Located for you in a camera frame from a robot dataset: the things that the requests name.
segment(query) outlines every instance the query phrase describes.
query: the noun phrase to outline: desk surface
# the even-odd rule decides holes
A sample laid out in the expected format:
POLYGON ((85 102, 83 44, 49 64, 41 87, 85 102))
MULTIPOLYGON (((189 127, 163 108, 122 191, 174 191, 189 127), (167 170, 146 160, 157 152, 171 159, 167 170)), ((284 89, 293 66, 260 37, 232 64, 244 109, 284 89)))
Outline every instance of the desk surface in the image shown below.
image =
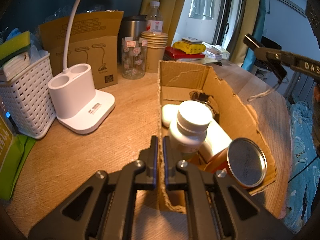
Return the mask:
MULTIPOLYGON (((235 93, 248 96, 267 89, 249 72, 224 62, 213 65, 235 93)), ((16 185, 14 198, 3 203, 13 222, 27 235, 30 228, 97 170, 114 172, 135 160, 157 134, 157 74, 140 80, 119 76, 117 85, 103 89, 116 98, 116 107, 92 134, 81 136, 57 120, 31 150, 16 185)), ((259 127, 276 160, 277 181, 259 198, 278 216, 287 189, 290 166, 290 131, 284 98, 272 93, 253 101, 259 127)), ((186 216, 160 212, 156 192, 137 194, 132 239, 188 239, 186 216)))

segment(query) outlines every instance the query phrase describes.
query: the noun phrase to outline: white lamp base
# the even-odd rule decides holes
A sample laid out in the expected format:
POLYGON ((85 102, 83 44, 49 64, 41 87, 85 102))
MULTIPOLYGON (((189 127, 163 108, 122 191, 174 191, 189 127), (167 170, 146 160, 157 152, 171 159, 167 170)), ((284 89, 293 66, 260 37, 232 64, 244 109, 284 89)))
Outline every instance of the white lamp base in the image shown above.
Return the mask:
POLYGON ((96 130, 116 105, 113 95, 94 88, 88 64, 66 69, 48 88, 59 122, 79 134, 96 130))
POLYGON ((61 119, 57 116, 57 119, 70 130, 78 134, 87 134, 99 127, 115 105, 113 95, 96 89, 96 96, 76 115, 68 119, 61 119))

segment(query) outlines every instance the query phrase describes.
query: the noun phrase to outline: metal screw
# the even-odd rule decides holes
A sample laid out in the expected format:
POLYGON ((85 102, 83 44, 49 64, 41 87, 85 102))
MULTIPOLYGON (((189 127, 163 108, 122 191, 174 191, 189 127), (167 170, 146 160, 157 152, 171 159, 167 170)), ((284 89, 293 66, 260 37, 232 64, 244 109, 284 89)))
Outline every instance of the metal screw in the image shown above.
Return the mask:
POLYGON ((178 161, 178 166, 179 166, 180 168, 185 168, 185 167, 188 166, 188 162, 185 161, 185 160, 183 160, 183 161, 178 161))
POLYGON ((217 175, 218 178, 225 178, 226 175, 227 175, 227 173, 226 173, 226 171, 224 171, 224 170, 218 170, 218 171, 216 172, 216 175, 217 175))
POLYGON ((135 164, 138 168, 140 168, 141 166, 143 166, 143 161, 141 161, 141 160, 136 160, 136 161, 134 162, 134 164, 135 164))
POLYGON ((97 176, 99 179, 104 179, 104 177, 105 177, 105 172, 104 172, 104 171, 97 171, 97 172, 96 172, 96 176, 97 176))

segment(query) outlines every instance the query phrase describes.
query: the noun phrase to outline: paper cup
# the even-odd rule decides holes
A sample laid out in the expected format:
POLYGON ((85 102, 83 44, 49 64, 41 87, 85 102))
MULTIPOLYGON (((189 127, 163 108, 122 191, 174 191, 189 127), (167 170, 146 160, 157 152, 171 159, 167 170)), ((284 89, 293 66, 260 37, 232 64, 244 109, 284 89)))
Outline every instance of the paper cup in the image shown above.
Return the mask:
POLYGON ((161 37, 161 36, 146 36, 146 35, 141 35, 141 37, 146 38, 148 40, 167 40, 168 37, 161 37))
POLYGON ((152 43, 152 44, 167 44, 168 41, 150 41, 148 40, 148 43, 152 43))
POLYGON ((167 43, 162 43, 162 44, 148 43, 148 48, 163 48, 166 46, 167 46, 167 43))
POLYGON ((168 38, 167 33, 158 33, 158 32, 142 32, 141 36, 168 38))
POLYGON ((143 38, 151 42, 168 42, 168 39, 149 39, 147 37, 143 37, 143 38))
POLYGON ((148 45, 147 59, 146 59, 146 72, 149 72, 149 73, 158 72, 158 63, 159 63, 159 60, 163 59, 165 48, 166 48, 165 46, 158 48, 158 47, 148 45))

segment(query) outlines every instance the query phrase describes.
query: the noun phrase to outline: wicker basket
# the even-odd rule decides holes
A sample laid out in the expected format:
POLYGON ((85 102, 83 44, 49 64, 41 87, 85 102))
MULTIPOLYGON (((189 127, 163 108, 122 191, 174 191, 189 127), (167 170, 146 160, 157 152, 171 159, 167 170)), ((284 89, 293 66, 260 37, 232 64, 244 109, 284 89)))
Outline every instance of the wicker basket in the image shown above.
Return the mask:
POLYGON ((48 90, 52 79, 49 53, 12 80, 0 82, 0 94, 19 132, 40 139, 56 117, 48 90))

